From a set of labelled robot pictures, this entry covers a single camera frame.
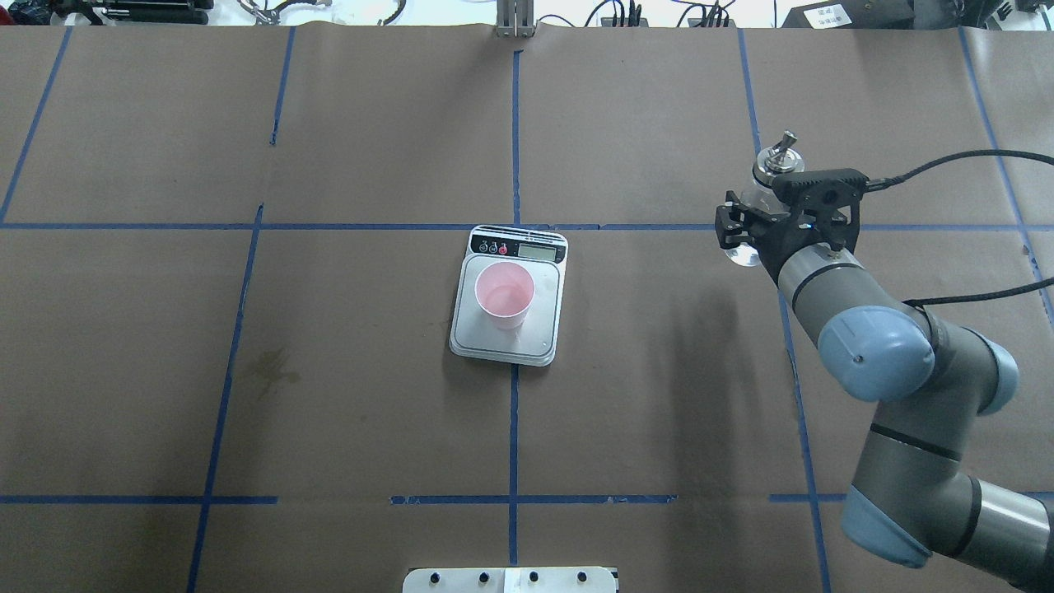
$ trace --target pink cup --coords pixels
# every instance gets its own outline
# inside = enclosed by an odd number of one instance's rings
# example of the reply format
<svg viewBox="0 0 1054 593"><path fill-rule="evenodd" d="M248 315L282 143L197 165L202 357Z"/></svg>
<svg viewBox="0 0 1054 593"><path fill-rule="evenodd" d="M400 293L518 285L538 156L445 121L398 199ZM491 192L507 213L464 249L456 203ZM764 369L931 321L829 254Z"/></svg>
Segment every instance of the pink cup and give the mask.
<svg viewBox="0 0 1054 593"><path fill-rule="evenodd" d="M534 278L514 261L491 263L475 278L475 301L501 330L520 328L533 300Z"/></svg>

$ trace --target kitchen scale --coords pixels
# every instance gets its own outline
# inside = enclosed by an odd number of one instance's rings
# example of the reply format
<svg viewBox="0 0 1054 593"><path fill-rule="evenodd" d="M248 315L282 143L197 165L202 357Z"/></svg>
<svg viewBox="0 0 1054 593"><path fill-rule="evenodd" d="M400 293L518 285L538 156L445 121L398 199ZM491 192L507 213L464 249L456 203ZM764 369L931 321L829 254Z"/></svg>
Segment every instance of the kitchen scale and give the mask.
<svg viewBox="0 0 1054 593"><path fill-rule="evenodd" d="M487 265L509 260L530 272L534 300L523 325L500 330L475 300L475 278ZM529 367L551 363L557 356L566 265L567 239L562 235L487 224L472 229L457 282L450 350L474 359Z"/></svg>

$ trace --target light blue cap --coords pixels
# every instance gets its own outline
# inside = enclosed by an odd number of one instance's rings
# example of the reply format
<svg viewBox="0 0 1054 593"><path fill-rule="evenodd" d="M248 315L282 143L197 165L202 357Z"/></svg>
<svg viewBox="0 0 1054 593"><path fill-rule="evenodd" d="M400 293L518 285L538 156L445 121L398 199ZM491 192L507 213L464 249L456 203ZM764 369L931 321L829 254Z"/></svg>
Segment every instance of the light blue cap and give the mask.
<svg viewBox="0 0 1054 593"><path fill-rule="evenodd" d="M842 531L860 548L911 569L921 569L930 556L933 556L933 552L854 486L850 487L850 492L845 495Z"/></svg>
<svg viewBox="0 0 1054 593"><path fill-rule="evenodd" d="M820 331L823 367L851 396L894 401L915 393L933 374L933 348L901 312L865 305L845 310Z"/></svg>
<svg viewBox="0 0 1054 593"><path fill-rule="evenodd" d="M983 340L984 344L992 351L992 356L995 357L995 367L999 373L999 380L995 388L995 395L992 396L992 401L977 413L977 416L988 416L1002 410L1002 407L1007 406L1007 402L1014 398L1014 393L1017 392L1017 383L1020 380L1020 374L1017 371L1017 361L1014 360L1013 355L1007 352L1007 349L1003 349L980 334L977 334L977 337Z"/></svg>

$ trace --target white label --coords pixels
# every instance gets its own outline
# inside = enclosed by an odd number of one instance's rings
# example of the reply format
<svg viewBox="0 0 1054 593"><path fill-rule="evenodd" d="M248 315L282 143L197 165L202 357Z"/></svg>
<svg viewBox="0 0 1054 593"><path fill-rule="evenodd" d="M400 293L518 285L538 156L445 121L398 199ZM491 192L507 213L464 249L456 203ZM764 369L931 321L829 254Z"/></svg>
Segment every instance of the white label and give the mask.
<svg viewBox="0 0 1054 593"><path fill-rule="evenodd" d="M853 23L841 4L820 6L819 8L805 11L802 14L808 19L808 24L813 25L813 28L832 28Z"/></svg>

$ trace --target white bracket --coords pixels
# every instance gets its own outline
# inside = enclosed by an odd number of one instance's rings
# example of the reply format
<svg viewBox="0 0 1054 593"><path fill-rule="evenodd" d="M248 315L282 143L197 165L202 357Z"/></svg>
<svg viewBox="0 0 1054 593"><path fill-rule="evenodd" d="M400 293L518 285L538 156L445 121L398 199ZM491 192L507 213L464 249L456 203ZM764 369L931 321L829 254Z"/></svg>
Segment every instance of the white bracket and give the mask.
<svg viewBox="0 0 1054 593"><path fill-rule="evenodd" d="M534 0L497 0L499 37L534 37Z"/></svg>
<svg viewBox="0 0 1054 593"><path fill-rule="evenodd" d="M619 593L618 575L603 567L416 569L403 593Z"/></svg>

